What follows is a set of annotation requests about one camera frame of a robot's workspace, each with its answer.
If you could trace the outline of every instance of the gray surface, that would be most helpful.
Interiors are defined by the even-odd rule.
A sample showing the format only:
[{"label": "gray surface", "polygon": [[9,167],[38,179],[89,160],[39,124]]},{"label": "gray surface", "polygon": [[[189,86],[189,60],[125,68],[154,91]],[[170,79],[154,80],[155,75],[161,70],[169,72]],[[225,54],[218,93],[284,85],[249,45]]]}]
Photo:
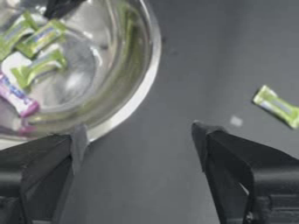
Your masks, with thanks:
[{"label": "gray surface", "polygon": [[159,77],[133,118],[93,144],[62,223],[218,223],[194,119],[299,157],[298,131],[252,104],[264,84],[299,103],[299,2],[153,5],[165,35]]}]

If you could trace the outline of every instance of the candy wrapper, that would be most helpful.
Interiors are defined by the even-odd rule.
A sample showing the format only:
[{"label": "candy wrapper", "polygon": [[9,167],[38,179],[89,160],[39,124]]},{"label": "candy wrapper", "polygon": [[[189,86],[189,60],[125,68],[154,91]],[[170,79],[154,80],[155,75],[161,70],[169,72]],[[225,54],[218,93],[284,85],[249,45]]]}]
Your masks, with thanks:
[{"label": "candy wrapper", "polygon": [[38,24],[34,21],[31,12],[27,11],[14,22],[13,27],[0,36],[0,60],[10,55],[18,42],[26,35],[34,34],[39,29]]},{"label": "candy wrapper", "polygon": [[30,66],[13,68],[13,74],[17,78],[21,88],[29,88],[34,80],[42,78],[50,71],[67,68],[67,60],[62,54],[62,50],[55,50],[43,55]]},{"label": "candy wrapper", "polygon": [[66,30],[66,25],[54,19],[29,39],[18,44],[17,49],[29,58],[33,58],[47,45],[65,35]]},{"label": "candy wrapper", "polygon": [[11,84],[3,73],[0,73],[0,95],[14,105],[21,117],[27,117],[38,112],[39,102]]},{"label": "candy wrapper", "polygon": [[274,90],[264,86],[254,98],[254,103],[278,116],[293,129],[299,127],[299,108],[282,100]]}]

